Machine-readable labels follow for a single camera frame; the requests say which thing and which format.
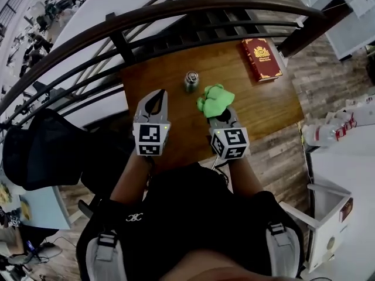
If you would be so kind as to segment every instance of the gold emblem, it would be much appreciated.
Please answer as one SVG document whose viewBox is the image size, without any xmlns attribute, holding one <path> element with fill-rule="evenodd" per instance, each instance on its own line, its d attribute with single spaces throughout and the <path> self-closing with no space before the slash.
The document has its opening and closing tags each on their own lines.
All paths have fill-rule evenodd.
<svg viewBox="0 0 375 281">
<path fill-rule="evenodd" d="M 254 53 L 255 53 L 255 56 L 258 58 L 270 56 L 270 53 L 268 52 L 268 50 L 260 46 L 258 46 L 257 48 L 254 48 Z"/>
</svg>

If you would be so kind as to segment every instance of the black chair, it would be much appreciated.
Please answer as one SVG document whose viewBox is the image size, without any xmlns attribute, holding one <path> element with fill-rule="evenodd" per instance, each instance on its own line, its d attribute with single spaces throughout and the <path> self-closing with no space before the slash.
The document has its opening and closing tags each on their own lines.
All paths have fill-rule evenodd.
<svg viewBox="0 0 375 281">
<path fill-rule="evenodd" d="M 96 196 L 90 211 L 110 196 L 135 143 L 116 132 L 89 133 L 75 127 L 57 112 L 43 109 L 29 129 L 11 127 L 4 140 L 3 166 L 7 178 L 25 190 L 74 185 L 79 180 Z"/>
</svg>

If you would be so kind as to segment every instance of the metal can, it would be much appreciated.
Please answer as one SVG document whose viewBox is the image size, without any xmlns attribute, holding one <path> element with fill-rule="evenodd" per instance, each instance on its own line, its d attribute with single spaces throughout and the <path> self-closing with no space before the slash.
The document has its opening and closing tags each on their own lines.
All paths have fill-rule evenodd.
<svg viewBox="0 0 375 281">
<path fill-rule="evenodd" d="M 198 88 L 199 76 L 197 72 L 190 71 L 186 74 L 184 85 L 187 92 L 194 92 Z"/>
</svg>

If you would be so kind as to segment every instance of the wooden floor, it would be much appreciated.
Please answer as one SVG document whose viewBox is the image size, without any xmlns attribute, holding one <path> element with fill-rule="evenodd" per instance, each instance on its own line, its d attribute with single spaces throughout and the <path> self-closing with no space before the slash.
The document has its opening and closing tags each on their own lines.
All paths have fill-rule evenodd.
<svg viewBox="0 0 375 281">
<path fill-rule="evenodd" d="M 280 0 L 298 2 L 298 0 Z M 283 19 L 284 13 L 256 12 L 258 17 Z M 358 96 L 371 86 L 366 73 L 366 55 L 357 52 L 341 63 L 325 36 L 289 59 L 287 70 L 306 118 L 321 118 L 328 111 L 345 105 L 345 99 Z M 273 192 L 278 201 L 286 201 L 302 211 L 308 210 L 306 167 L 299 133 L 295 125 L 286 127 L 251 143 L 250 163 L 266 190 Z M 77 210 L 77 199 L 90 194 L 83 186 L 62 188 L 69 213 Z M 58 232 L 74 244 L 87 223 L 82 217 L 69 232 Z M 56 241 L 64 251 L 45 265 L 39 265 L 33 276 L 44 274 L 46 280 L 80 280 L 74 260 L 74 247 Z"/>
</svg>

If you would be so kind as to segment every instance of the black and white marker cube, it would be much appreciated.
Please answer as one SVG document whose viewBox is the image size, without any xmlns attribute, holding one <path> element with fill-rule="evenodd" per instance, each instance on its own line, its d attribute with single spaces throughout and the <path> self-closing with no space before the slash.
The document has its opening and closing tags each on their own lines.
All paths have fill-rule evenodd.
<svg viewBox="0 0 375 281">
<path fill-rule="evenodd" d="M 19 227 L 21 222 L 20 222 L 18 217 L 15 217 L 15 216 L 11 215 L 11 220 L 10 220 L 9 224 L 11 226 L 14 226 L 14 227 Z"/>
<path fill-rule="evenodd" d="M 211 136 L 211 146 L 221 159 L 242 158 L 250 145 L 245 127 L 214 129 Z"/>
<path fill-rule="evenodd" d="M 170 124 L 133 123 L 137 155 L 161 155 L 170 127 Z"/>
</svg>

